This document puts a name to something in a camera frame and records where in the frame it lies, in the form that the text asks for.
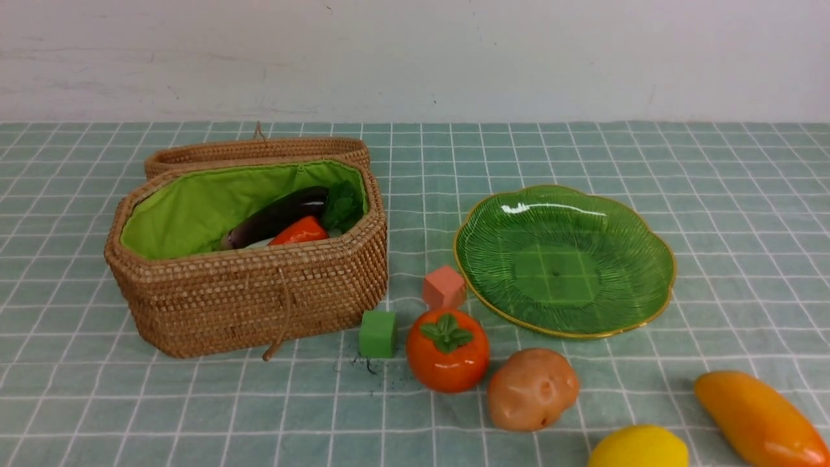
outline toy lemon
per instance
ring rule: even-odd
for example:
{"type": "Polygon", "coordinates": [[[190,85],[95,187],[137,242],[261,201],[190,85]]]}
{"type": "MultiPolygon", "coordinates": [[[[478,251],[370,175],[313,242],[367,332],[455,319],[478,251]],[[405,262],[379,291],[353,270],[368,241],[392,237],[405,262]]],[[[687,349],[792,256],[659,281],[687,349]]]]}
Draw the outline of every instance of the toy lemon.
{"type": "Polygon", "coordinates": [[[686,443],[654,425],[632,425],[599,442],[588,467],[689,467],[686,443]]]}

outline leaf-shaped plate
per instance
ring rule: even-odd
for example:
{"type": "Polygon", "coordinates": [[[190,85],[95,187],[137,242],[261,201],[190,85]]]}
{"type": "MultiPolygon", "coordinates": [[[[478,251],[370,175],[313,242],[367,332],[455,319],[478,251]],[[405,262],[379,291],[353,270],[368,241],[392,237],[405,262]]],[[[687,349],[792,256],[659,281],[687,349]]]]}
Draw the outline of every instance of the leaf-shaped plate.
{"type": "Polygon", "coordinates": [[[560,185],[493,194],[456,233],[470,290],[493,312],[552,336],[608,337],[671,301],[677,263],[639,214],[560,185]]]}

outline green foam block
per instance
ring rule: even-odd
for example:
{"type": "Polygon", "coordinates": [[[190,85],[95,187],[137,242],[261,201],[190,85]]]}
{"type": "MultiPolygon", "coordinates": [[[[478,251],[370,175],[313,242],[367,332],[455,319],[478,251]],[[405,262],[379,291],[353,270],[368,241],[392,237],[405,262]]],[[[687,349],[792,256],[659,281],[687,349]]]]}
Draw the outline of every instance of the green foam block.
{"type": "Polygon", "coordinates": [[[358,333],[360,355],[367,358],[392,358],[398,344],[398,320],[394,312],[368,310],[358,333]]]}

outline orange block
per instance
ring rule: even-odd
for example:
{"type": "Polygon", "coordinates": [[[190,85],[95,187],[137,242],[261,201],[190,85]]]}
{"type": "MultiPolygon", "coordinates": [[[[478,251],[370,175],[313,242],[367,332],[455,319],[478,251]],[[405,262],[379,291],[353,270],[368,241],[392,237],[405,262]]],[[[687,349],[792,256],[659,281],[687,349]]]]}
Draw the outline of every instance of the orange block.
{"type": "Polygon", "coordinates": [[[432,271],[423,279],[423,301],[429,309],[459,308],[466,301],[466,284],[449,266],[432,271]]]}

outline plastic vegetable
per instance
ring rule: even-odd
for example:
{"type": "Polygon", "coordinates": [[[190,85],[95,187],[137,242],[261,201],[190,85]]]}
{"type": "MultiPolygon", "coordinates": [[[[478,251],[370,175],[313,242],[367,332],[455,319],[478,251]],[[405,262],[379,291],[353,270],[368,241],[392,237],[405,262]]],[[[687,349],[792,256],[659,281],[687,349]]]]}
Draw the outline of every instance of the plastic vegetable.
{"type": "Polygon", "coordinates": [[[288,226],[288,229],[280,232],[268,245],[283,245],[286,243],[312,242],[314,240],[325,240],[329,234],[320,227],[314,216],[305,216],[303,219],[288,226]]]}
{"type": "Polygon", "coordinates": [[[695,396],[735,452],[754,467],[830,467],[815,427],[774,388],[741,371],[712,371],[695,396]]]}
{"type": "Polygon", "coordinates": [[[321,216],[328,199],[329,190],[323,186],[298,189],[268,204],[237,225],[222,238],[220,249],[245,248],[274,238],[305,216],[321,216]]]}
{"type": "Polygon", "coordinates": [[[565,357],[544,348],[518,351],[490,379],[487,407],[496,428],[536,431],[576,403],[579,378],[565,357]]]}
{"type": "Polygon", "coordinates": [[[484,378],[490,365],[490,342],[474,317],[455,308],[434,308],[410,329],[407,362],[424,386],[438,392],[463,392],[484,378]]]}
{"type": "Polygon", "coordinates": [[[363,217],[363,206],[358,192],[349,182],[339,182],[331,187],[330,202],[320,217],[320,225],[328,231],[346,233],[363,217]]]}
{"type": "Polygon", "coordinates": [[[689,467],[686,443],[661,426],[632,425],[603,438],[588,467],[689,467]]]}

